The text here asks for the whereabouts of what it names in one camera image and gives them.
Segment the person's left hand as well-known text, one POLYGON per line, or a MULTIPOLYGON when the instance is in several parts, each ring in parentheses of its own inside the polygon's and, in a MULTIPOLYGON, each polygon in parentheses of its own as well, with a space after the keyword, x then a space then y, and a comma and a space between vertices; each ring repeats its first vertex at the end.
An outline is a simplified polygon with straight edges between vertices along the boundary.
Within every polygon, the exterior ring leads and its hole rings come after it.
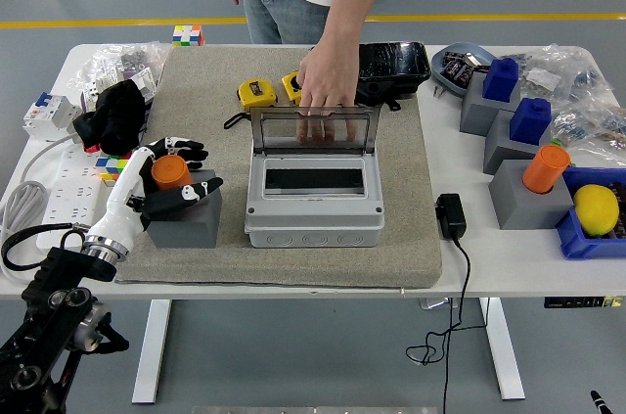
POLYGON ((323 36, 300 63, 296 81, 301 88, 299 110, 306 122, 298 127, 304 139, 311 130, 321 138, 314 116, 329 115, 337 107, 355 106, 359 74, 359 40, 323 36))

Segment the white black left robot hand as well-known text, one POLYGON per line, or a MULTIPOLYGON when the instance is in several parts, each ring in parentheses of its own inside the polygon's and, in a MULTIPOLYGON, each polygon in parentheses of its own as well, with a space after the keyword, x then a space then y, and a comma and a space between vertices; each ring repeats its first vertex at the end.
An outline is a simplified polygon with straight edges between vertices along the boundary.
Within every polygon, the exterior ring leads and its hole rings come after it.
POLYGON ((82 252, 109 253, 123 260, 133 250, 135 239, 151 221, 202 201, 223 184, 214 177, 190 185, 160 190, 152 177, 152 166, 162 158, 180 160, 190 170, 198 169, 208 157, 204 145, 187 138, 164 137, 138 148, 122 170, 109 194, 103 217, 87 232, 82 252))

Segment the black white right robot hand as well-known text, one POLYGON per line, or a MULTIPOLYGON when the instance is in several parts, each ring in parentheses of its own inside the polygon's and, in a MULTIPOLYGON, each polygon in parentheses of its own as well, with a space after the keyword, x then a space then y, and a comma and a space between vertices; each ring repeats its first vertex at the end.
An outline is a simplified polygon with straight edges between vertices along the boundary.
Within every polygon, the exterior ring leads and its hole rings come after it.
POLYGON ((606 405, 602 396, 595 390, 590 391, 590 397, 592 398, 596 409, 600 414, 612 414, 612 411, 606 405))

